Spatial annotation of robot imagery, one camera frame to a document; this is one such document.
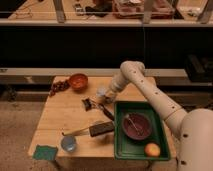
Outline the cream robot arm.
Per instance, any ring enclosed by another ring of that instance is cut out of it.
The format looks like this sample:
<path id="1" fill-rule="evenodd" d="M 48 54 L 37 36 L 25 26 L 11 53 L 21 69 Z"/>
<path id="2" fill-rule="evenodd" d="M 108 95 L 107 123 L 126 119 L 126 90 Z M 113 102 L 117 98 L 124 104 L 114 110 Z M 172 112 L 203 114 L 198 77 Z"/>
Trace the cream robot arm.
<path id="1" fill-rule="evenodd" d="M 124 61 L 104 97 L 112 102 L 132 83 L 180 141 L 177 171 L 213 171 L 213 110 L 198 108 L 187 112 L 144 76 L 139 61 Z"/>

